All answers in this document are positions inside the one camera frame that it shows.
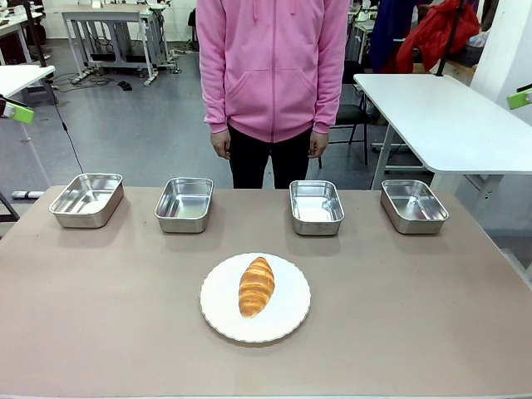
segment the chair backrest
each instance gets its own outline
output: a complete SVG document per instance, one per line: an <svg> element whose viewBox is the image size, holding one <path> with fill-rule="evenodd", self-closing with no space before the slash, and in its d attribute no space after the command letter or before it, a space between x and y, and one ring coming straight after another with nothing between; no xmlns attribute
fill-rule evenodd
<svg viewBox="0 0 532 399"><path fill-rule="evenodd" d="M352 85L355 83L355 80L352 78L353 75L358 73L364 73L364 68L356 61L344 61L343 62L343 76L342 84L343 85Z"/></svg>

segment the person's left hand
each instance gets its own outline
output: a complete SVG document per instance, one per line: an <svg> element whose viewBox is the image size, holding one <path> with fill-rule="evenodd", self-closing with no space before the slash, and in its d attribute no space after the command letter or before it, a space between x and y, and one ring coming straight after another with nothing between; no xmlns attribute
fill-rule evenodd
<svg viewBox="0 0 532 399"><path fill-rule="evenodd" d="M308 150L308 158L313 160L323 155L323 152L329 145L329 135L322 135L313 131L310 135L310 149Z"/></svg>

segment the red cloth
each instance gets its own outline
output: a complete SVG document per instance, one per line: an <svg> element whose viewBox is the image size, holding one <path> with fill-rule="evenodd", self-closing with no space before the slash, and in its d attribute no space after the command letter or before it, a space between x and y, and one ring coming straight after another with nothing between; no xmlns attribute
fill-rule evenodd
<svg viewBox="0 0 532 399"><path fill-rule="evenodd" d="M437 64L438 60L443 56L446 44L449 41L458 4L459 0L446 0L438 6L431 7L427 16L408 35L397 53L396 60L399 73L412 73L414 68L412 60L414 47L419 47L421 50L425 71L429 71ZM479 21L476 18L473 7L466 4L456 29L451 53L458 52L478 32Z"/></svg>

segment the croissant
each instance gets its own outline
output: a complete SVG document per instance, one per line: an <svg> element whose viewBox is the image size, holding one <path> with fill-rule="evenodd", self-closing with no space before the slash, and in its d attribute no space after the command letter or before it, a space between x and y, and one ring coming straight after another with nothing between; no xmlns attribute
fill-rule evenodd
<svg viewBox="0 0 532 399"><path fill-rule="evenodd" d="M264 258L256 258L240 279L239 308L244 318L253 318L268 304L275 289L273 272Z"/></svg>

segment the stainless steel container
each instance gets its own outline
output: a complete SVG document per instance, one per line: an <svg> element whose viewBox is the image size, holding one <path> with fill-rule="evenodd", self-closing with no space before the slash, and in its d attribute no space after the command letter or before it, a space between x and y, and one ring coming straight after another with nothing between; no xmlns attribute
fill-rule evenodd
<svg viewBox="0 0 532 399"><path fill-rule="evenodd" d="M50 212L62 227L99 229L107 224L123 196L122 176L85 173L59 194Z"/></svg>
<svg viewBox="0 0 532 399"><path fill-rule="evenodd" d="M168 182L155 208L166 233L201 233L207 228L214 183L209 179L178 178Z"/></svg>
<svg viewBox="0 0 532 399"><path fill-rule="evenodd" d="M418 180L385 180L381 202L402 234L436 234L449 214L431 189Z"/></svg>
<svg viewBox="0 0 532 399"><path fill-rule="evenodd" d="M336 235L344 217L333 183L294 181L290 185L293 229L300 235Z"/></svg>

